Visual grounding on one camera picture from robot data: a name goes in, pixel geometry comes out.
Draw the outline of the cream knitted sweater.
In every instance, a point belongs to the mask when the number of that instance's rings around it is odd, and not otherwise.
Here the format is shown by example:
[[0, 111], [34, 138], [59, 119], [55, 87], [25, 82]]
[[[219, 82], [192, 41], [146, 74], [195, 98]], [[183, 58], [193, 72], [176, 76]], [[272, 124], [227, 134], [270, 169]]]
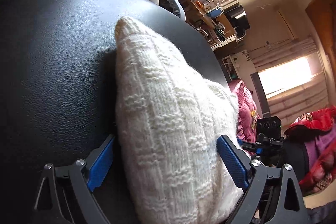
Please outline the cream knitted sweater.
[[225, 221], [243, 194], [217, 152], [221, 135], [237, 141], [236, 95], [136, 19], [119, 19], [114, 35], [118, 138], [139, 220]]

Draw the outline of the pink quilted bedding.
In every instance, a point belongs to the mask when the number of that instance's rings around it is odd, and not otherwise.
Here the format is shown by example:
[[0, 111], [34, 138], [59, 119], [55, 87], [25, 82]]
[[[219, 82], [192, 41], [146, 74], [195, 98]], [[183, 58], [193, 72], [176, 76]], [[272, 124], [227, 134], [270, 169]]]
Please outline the pink quilted bedding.
[[242, 141], [256, 141], [256, 124], [260, 118], [251, 91], [238, 79], [229, 83], [232, 93], [236, 94], [239, 104], [238, 127], [236, 135]]

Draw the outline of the person in red jacket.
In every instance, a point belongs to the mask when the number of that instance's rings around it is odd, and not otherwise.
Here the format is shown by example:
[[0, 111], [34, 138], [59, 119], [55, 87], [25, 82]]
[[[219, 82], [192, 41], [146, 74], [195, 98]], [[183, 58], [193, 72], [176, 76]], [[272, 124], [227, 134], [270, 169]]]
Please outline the person in red jacket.
[[318, 193], [335, 180], [335, 106], [300, 115], [284, 132], [284, 163], [303, 194]]

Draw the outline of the small bright window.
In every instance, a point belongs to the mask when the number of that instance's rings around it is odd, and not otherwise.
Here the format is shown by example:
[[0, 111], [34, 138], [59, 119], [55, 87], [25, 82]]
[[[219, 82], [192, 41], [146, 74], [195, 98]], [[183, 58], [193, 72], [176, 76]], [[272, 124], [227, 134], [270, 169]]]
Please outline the small bright window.
[[308, 83], [313, 78], [306, 57], [268, 68], [258, 75], [267, 99]]

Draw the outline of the cluttered wooden desk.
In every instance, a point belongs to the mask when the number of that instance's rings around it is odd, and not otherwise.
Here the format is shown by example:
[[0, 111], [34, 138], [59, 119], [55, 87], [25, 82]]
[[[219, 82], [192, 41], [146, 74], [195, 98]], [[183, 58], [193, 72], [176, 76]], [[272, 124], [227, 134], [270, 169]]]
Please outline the cluttered wooden desk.
[[187, 23], [207, 40], [213, 51], [237, 42], [236, 32], [224, 13], [215, 19], [207, 16], [208, 12], [222, 7], [217, 0], [186, 0], [186, 3]]

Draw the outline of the black monitor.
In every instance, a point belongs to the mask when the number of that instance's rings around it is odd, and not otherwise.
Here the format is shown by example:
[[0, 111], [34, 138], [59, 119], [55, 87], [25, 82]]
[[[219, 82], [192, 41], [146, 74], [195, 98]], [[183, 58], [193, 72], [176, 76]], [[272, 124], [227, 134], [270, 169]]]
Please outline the black monitor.
[[237, 38], [244, 38], [244, 36], [246, 36], [247, 30], [250, 29], [250, 25], [243, 6], [237, 3], [231, 7], [228, 7], [224, 10], [224, 15], [230, 22], [231, 26], [234, 28]]

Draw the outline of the blue mug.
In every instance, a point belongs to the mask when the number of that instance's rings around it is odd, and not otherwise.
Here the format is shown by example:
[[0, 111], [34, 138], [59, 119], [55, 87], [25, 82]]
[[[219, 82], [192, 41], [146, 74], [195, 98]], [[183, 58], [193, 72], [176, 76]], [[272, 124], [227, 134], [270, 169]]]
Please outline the blue mug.
[[221, 16], [223, 12], [224, 12], [224, 9], [222, 7], [219, 7], [217, 9], [214, 9], [214, 10], [208, 12], [207, 16], [209, 16], [212, 19], [215, 19], [218, 16]]

